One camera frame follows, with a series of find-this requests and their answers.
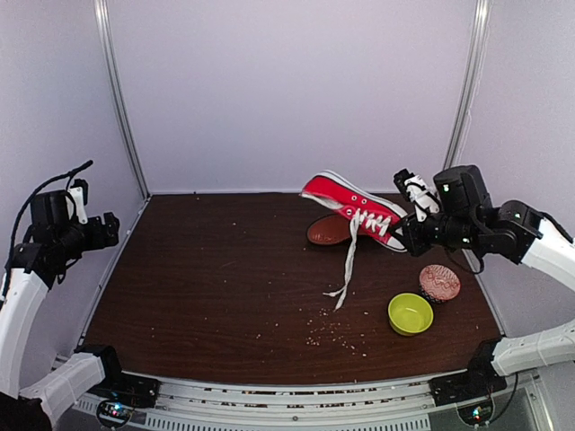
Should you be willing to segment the red canvas sneaker white laces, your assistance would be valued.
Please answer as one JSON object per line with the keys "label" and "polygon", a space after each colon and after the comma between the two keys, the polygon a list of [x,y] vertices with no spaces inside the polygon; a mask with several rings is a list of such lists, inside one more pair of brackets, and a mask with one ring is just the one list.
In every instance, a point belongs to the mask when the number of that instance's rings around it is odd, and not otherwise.
{"label": "red canvas sneaker white laces", "polygon": [[345,302],[352,278],[358,234],[365,233],[388,250],[404,253],[405,246],[392,236],[391,229],[407,213],[395,203],[368,193],[329,170],[315,174],[304,185],[300,196],[330,209],[346,220],[350,244],[344,263],[343,286],[325,293],[337,300],[334,309],[338,311]]}

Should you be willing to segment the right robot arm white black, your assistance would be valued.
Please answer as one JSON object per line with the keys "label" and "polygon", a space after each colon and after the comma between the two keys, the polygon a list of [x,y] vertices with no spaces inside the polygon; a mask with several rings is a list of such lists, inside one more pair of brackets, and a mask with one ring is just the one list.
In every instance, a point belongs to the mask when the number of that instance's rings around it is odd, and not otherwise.
{"label": "right robot arm white black", "polygon": [[[429,189],[406,169],[394,175],[396,188],[415,211],[392,232],[413,257],[434,246],[469,250],[478,260],[496,254],[574,287],[574,239],[552,216],[518,200],[495,207],[475,165],[448,168],[436,174],[433,183],[435,188]],[[494,383],[495,375],[509,376],[573,358],[573,321],[523,337],[484,341],[460,386],[466,395],[476,397]]]}

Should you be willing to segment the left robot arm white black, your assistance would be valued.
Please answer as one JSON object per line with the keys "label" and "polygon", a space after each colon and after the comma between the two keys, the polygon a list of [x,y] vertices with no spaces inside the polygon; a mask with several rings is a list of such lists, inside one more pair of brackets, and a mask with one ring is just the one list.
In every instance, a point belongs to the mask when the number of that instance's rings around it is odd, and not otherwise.
{"label": "left robot arm white black", "polygon": [[113,213],[89,217],[86,204],[87,188],[80,183],[33,197],[31,226],[7,262],[1,307],[3,430],[50,430],[94,386],[111,399],[129,389],[111,346],[80,347],[33,385],[20,385],[24,349],[48,292],[85,252],[119,242],[119,219]]}

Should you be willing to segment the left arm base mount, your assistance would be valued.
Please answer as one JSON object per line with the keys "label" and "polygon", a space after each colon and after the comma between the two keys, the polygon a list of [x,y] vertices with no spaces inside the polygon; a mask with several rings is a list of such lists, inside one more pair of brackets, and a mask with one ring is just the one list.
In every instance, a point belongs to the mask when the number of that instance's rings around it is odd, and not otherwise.
{"label": "left arm base mount", "polygon": [[152,408],[155,405],[159,381],[124,372],[114,347],[83,345],[78,347],[75,353],[92,354],[102,362],[104,378],[88,391],[102,398],[95,411],[101,426],[118,430],[132,419],[138,409]]}

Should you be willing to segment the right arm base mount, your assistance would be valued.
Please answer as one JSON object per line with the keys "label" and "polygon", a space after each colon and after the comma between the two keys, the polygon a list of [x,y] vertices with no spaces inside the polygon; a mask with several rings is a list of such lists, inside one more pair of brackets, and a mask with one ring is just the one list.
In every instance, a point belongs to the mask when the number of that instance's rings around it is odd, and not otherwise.
{"label": "right arm base mount", "polygon": [[465,425],[488,427],[498,418],[493,395],[507,388],[507,380],[491,364],[501,338],[482,341],[463,372],[432,378],[430,392],[436,407],[456,405]]}

